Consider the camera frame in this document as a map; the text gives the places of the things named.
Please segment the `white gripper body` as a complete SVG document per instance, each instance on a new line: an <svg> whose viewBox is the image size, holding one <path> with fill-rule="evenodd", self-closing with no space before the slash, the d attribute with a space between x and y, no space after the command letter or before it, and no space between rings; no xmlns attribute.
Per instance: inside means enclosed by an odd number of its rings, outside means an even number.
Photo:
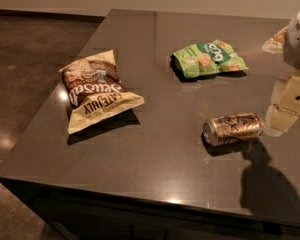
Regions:
<svg viewBox="0 0 300 240"><path fill-rule="evenodd" d="M284 61L300 69L300 11L288 24L283 45Z"/></svg>

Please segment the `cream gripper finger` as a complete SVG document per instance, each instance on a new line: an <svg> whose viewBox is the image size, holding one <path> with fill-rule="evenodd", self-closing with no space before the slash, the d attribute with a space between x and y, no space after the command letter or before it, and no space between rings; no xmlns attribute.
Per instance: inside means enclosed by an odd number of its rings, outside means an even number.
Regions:
<svg viewBox="0 0 300 240"><path fill-rule="evenodd" d="M300 70L296 70L289 77L279 77L275 82L264 120L264 133L279 137L295 124L299 116Z"/></svg>
<svg viewBox="0 0 300 240"><path fill-rule="evenodd" d="M287 30L288 27L280 29L273 37L269 38L262 45L262 50L272 54L282 53Z"/></svg>

